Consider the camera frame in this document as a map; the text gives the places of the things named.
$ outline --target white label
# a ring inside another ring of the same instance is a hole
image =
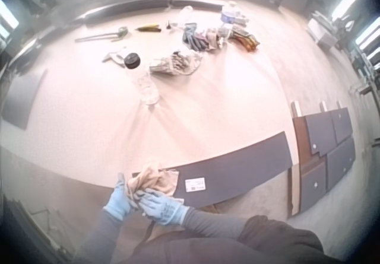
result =
[[[206,190],[204,178],[188,179],[185,180],[186,192],[196,192]]]

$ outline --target tan rag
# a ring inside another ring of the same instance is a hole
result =
[[[149,165],[136,177],[127,181],[127,196],[135,200],[133,194],[138,190],[147,188],[164,193],[172,197],[177,188],[178,171],[162,170],[159,165]]]

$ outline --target yellow-handled tool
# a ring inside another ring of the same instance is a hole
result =
[[[150,24],[136,28],[136,31],[156,31],[160,32],[161,28],[158,24]]]

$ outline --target white bottle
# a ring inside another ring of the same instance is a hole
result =
[[[183,8],[177,17],[173,21],[169,21],[172,27],[178,27],[184,29],[186,27],[186,23],[189,21],[190,16],[192,14],[192,7],[186,6]]]
[[[236,16],[236,2],[229,1],[227,5],[223,6],[221,9],[221,21],[222,25],[219,28],[219,36],[227,40],[231,34],[231,29],[233,23],[235,22]]]
[[[140,93],[141,100],[146,105],[154,105],[160,98],[157,86],[150,78],[148,71],[137,69],[140,65],[140,57],[137,53],[130,53],[124,59],[125,66],[129,69],[132,82]]]

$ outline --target plastic water bottle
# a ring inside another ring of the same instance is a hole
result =
[[[140,93],[141,100],[146,105],[154,105],[158,102],[160,94],[157,86],[150,78],[149,72],[137,69],[140,62],[141,60],[137,53],[130,53],[124,59],[124,64],[129,69],[129,73],[131,73],[132,82]]]
[[[178,27],[178,28],[184,29],[186,27],[186,23],[190,19],[191,14],[192,14],[192,7],[186,6],[180,11],[177,17],[173,21],[169,21],[169,23],[172,27]]]
[[[229,1],[227,5],[223,6],[221,9],[221,21],[222,25],[219,28],[219,36],[227,40],[231,34],[231,29],[233,23],[235,22],[236,16],[236,2]]]

